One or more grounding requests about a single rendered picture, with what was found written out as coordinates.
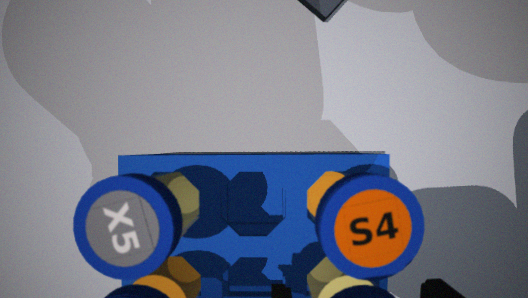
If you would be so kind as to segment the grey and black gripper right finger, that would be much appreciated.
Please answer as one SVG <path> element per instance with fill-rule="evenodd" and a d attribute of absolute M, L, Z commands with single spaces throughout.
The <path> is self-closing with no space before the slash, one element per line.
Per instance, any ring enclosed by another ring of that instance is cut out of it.
<path fill-rule="evenodd" d="M 421 284 L 420 298 L 465 298 L 442 279 L 427 279 Z"/>

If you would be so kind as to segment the blue tube rack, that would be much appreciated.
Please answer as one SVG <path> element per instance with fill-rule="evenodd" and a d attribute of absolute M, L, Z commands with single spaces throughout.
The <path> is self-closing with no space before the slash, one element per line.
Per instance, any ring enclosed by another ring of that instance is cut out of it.
<path fill-rule="evenodd" d="M 271 298 L 271 284 L 310 298 L 307 274 L 327 256 L 307 190 L 326 171 L 390 177 L 390 163 L 373 153 L 118 155 L 118 175 L 181 172 L 199 190 L 199 218 L 170 255 L 201 275 L 198 298 Z"/>

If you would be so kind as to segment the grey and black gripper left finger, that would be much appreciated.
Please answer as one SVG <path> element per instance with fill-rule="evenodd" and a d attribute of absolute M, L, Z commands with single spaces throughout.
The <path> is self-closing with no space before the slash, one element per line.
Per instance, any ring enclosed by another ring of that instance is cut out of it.
<path fill-rule="evenodd" d="M 285 287 L 285 284 L 271 284 L 271 298 L 292 298 L 291 287 Z"/>

